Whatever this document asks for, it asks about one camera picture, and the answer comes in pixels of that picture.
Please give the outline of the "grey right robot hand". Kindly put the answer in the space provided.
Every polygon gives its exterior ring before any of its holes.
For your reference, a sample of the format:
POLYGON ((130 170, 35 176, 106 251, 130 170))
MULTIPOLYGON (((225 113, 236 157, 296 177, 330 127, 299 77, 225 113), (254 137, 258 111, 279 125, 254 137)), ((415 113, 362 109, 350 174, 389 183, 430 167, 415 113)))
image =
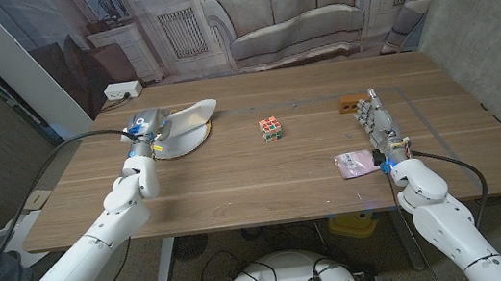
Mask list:
POLYGON ((387 159, 398 164, 407 159, 406 145, 398 124, 383 107, 374 89, 367 90, 367 99, 360 99, 354 118, 369 135, 371 145, 387 159))

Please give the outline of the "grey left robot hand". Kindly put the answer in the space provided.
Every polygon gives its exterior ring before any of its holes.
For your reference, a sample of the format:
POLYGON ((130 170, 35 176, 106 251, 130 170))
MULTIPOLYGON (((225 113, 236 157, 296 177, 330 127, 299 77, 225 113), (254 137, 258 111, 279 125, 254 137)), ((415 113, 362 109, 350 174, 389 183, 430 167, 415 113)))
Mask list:
POLYGON ((170 111, 166 108, 149 108, 136 113, 128 121, 126 131, 143 142, 165 141, 171 133, 170 111))

